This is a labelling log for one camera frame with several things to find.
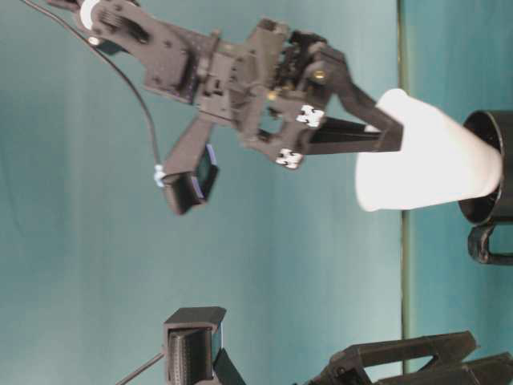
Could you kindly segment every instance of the black cylindrical holder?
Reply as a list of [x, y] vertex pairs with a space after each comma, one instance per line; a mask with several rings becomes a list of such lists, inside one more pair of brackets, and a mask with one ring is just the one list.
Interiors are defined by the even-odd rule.
[[476, 226], [468, 237], [474, 260], [491, 265], [513, 265], [513, 253], [491, 253], [495, 226], [513, 222], [513, 111], [476, 111], [464, 126], [497, 148], [503, 158], [503, 176], [497, 189], [485, 196], [459, 202], [463, 215]]

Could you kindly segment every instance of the teal backdrop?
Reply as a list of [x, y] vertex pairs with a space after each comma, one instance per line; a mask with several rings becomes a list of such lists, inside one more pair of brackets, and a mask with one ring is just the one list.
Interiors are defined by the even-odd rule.
[[[401, 1], [402, 73], [413, 97], [458, 122], [479, 109], [513, 109], [513, 2]], [[406, 335], [471, 330], [475, 357], [513, 351], [513, 270], [478, 265], [457, 204], [406, 214]], [[495, 251], [513, 249], [498, 228]]]
[[[398, 84], [393, 0], [142, 3], [232, 41], [284, 20], [344, 51], [374, 98]], [[248, 384], [300, 383], [352, 343], [400, 337], [400, 215], [357, 207], [354, 156], [286, 172], [217, 128], [212, 202], [174, 217], [114, 73], [18, 1], [4, 2], [0, 48], [0, 383], [115, 383], [181, 306], [228, 309], [225, 346]], [[139, 63], [115, 61], [141, 84]], [[144, 97], [165, 153], [195, 110]], [[134, 382], [160, 383], [161, 365]]]

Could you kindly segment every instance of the white cup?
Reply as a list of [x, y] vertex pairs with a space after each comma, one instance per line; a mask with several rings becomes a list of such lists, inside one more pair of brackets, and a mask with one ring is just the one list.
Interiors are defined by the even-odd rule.
[[499, 185], [499, 151], [436, 107], [400, 89], [387, 91], [378, 107], [403, 125], [402, 147], [358, 154], [356, 192], [365, 211], [484, 197]]

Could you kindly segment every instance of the screw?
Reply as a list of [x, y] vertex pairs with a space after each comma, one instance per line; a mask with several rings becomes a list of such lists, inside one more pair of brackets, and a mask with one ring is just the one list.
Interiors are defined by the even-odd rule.
[[326, 73], [323, 70], [317, 70], [313, 73], [313, 77], [317, 80], [323, 80], [326, 77]]
[[95, 47], [100, 44], [99, 38], [95, 38], [94, 36], [91, 36], [87, 41], [89, 42], [89, 44]]
[[267, 94], [267, 99], [269, 99], [271, 101], [276, 100], [277, 97], [278, 97], [278, 93], [276, 91], [269, 91], [269, 93]]

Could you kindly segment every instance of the wire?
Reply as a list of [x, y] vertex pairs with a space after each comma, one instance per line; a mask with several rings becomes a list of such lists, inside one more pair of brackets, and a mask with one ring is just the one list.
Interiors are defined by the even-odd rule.
[[147, 370], [149, 367], [153, 366], [155, 363], [159, 362], [164, 357], [164, 353], [159, 353], [152, 359], [150, 359], [147, 363], [145, 363], [142, 367], [135, 369], [131, 374], [127, 377], [116, 383], [116, 385], [126, 385], [130, 381], [132, 381], [135, 377], [140, 375], [142, 372]]
[[151, 141], [151, 148], [153, 151], [153, 157], [155, 158], [156, 164], [161, 164], [160, 161], [160, 154], [159, 154], [159, 146], [157, 144], [157, 135], [155, 130], [155, 124], [153, 122], [153, 118], [151, 117], [150, 110], [148, 109], [146, 103], [143, 100], [143, 97], [137, 91], [137, 88], [135, 88], [134, 83], [117, 67], [107, 56], [105, 56], [103, 53], [98, 51], [95, 47], [93, 47], [89, 42], [78, 32], [76, 31], [72, 26], [70, 26], [64, 19], [60, 18], [58, 15], [50, 12], [49, 10], [43, 8], [42, 6], [32, 2], [31, 0], [19, 0], [20, 2], [24, 2], [26, 5], [28, 5], [30, 8], [33, 8], [37, 10], [38, 12], [41, 12], [48, 18], [51, 18], [56, 23], [60, 24], [65, 30], [70, 32], [72, 35], [74, 35], [78, 40], [80, 40], [82, 43], [84, 43], [97, 57], [100, 58], [103, 62], [108, 64], [116, 74], [119, 75], [119, 77], [128, 85], [128, 87], [133, 92], [134, 96], [139, 101], [139, 104], [141, 108], [144, 111], [144, 116], [146, 118], [146, 124], [147, 129], [150, 134], [150, 141]]

